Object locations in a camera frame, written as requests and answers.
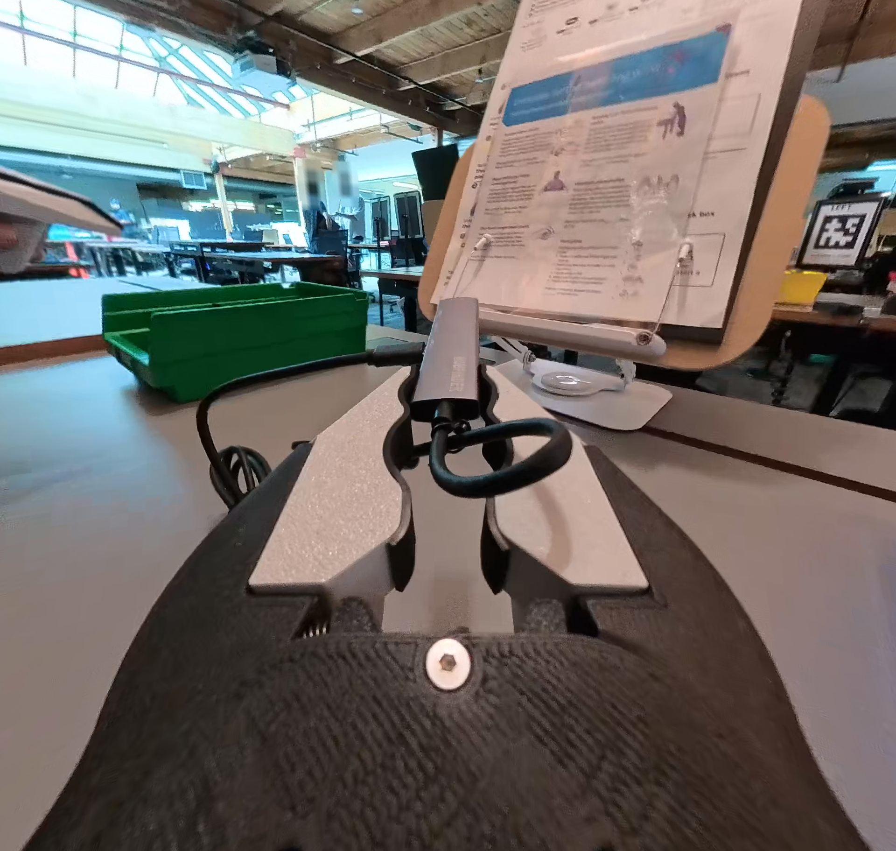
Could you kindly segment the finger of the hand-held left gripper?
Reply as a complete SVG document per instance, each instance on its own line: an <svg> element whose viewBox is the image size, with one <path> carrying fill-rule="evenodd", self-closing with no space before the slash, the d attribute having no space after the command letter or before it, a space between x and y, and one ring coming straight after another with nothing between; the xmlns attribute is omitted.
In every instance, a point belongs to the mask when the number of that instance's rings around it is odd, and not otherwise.
<svg viewBox="0 0 896 851"><path fill-rule="evenodd" d="M118 234L121 223L88 198L1 169L1 223L15 225L18 246L1 252L1 274L20 274L42 251L51 225L103 235Z"/></svg>

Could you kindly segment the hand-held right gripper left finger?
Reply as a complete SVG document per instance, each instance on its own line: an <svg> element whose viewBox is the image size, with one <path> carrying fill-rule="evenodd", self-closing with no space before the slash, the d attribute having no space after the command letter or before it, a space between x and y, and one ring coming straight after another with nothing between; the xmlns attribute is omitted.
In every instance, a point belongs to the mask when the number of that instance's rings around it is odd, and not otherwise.
<svg viewBox="0 0 896 851"><path fill-rule="evenodd" d="M409 487L413 449L405 366L313 441L249 578L257 594L387 596L416 559Z"/></svg>

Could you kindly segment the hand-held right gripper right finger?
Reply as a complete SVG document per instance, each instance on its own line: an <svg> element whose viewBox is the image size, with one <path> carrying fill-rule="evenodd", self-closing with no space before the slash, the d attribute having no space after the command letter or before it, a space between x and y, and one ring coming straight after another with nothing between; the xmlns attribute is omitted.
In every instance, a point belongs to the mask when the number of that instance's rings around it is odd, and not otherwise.
<svg viewBox="0 0 896 851"><path fill-rule="evenodd" d="M642 594L649 582L582 441L558 471L487 499L480 562L493 592Z"/></svg>

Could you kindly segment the green plastic bin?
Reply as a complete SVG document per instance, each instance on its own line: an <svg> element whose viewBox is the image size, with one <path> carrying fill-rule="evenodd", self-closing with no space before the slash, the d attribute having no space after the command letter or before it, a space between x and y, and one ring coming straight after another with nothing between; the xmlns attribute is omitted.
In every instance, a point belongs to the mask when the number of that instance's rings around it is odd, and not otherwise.
<svg viewBox="0 0 896 851"><path fill-rule="evenodd" d="M362 290L290 285L190 285L105 295L107 352L177 403L230 380L365 350Z"/></svg>

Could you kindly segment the dark wooden table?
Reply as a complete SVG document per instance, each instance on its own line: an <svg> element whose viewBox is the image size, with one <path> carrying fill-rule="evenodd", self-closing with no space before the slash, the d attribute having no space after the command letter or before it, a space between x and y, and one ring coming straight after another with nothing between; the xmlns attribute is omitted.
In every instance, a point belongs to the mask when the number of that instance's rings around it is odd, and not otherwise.
<svg viewBox="0 0 896 851"><path fill-rule="evenodd" d="M172 241L165 256L168 273L178 277L183 262L190 262L204 285L255 285L269 276L282 285L297 281L336 287L352 287L345 254L318 254L295 245L263 245L258 241Z"/></svg>

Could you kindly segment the ceiling mounted unit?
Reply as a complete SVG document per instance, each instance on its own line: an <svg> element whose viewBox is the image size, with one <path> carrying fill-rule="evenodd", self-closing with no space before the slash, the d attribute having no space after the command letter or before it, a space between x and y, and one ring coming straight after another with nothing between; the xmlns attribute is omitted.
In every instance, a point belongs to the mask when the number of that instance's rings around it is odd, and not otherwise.
<svg viewBox="0 0 896 851"><path fill-rule="evenodd" d="M233 59L230 70L234 86L264 98L273 98L276 93L285 94L293 85L289 71L281 72L278 60L272 54L245 51Z"/></svg>

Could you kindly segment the wooden document stand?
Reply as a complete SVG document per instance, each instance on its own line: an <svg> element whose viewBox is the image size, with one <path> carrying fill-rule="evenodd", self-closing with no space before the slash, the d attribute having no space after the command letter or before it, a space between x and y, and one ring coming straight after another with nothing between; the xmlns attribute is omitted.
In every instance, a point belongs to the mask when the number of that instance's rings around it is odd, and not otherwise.
<svg viewBox="0 0 896 851"><path fill-rule="evenodd" d="M815 97L802 95L790 124L778 165L754 240L741 272L732 309L722 339L716 343L673 340L670 330L633 330L610 325L585 326L564 321L513 317L485 312L478 316L479 329L519 340L537 341L573 349L614 356L623 366L633 362L657 364L674 370L704 370L726 364L755 342L771 319L792 247L797 242L799 209L811 190L812 176L820 164L831 129L825 105ZM441 214L433 236L433 246L420 281L421 306L428 318L435 317L434 294L439 270L446 264L447 245L454 219L461 212L462 195L473 176L473 149L462 156L454 169L450 187L442 202ZM559 364L536 360L523 363L526 350L511 345L516 358L499 373L515 389L504 392L504 401L518 408L508 410L507 418L543 418L545 411L565 415L579 422L612 431L639 431L671 401L671 391L648 381L613 377L571 367L574 377L586 379L586 394L569 396L541 384ZM489 401L497 399L479 390L479 415Z"/></svg>

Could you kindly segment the yellow plastic bin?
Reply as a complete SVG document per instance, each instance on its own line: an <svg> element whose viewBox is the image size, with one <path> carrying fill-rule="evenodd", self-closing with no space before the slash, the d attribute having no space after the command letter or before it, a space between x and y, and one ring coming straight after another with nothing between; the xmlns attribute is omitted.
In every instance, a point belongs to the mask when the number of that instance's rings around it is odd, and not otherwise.
<svg viewBox="0 0 896 851"><path fill-rule="evenodd" d="M788 269L779 287L776 305L811 307L826 281L827 274L821 271Z"/></svg>

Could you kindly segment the black monitor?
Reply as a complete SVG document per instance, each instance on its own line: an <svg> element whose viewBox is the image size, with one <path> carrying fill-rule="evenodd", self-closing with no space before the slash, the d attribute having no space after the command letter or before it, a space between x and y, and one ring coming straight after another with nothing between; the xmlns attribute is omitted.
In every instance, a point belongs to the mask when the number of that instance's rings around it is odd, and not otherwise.
<svg viewBox="0 0 896 851"><path fill-rule="evenodd" d="M460 159L458 145L451 143L416 150L411 157L420 183L422 200L425 203L444 200Z"/></svg>

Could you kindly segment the black white marker sign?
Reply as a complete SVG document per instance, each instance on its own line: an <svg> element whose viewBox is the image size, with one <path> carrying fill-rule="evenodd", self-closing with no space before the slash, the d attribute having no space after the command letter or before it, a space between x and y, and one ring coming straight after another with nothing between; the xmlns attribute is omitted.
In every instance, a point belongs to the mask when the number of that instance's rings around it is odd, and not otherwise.
<svg viewBox="0 0 896 851"><path fill-rule="evenodd" d="M858 268L887 203L887 196L881 194L817 201L798 251L796 268L823 272Z"/></svg>

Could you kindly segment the white printed paper stack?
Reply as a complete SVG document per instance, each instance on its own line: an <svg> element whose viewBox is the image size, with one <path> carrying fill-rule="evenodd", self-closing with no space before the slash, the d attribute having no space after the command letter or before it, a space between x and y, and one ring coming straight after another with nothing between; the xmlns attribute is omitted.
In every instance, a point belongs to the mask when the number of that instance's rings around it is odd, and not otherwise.
<svg viewBox="0 0 896 851"><path fill-rule="evenodd" d="M725 327L783 143L820 33L825 0L521 0L473 146L485 165L487 128L519 70L555 53L624 42L711 16L735 16L732 58L679 251L677 273L654 323L675 335L713 337ZM486 309L484 312L508 313Z"/></svg>

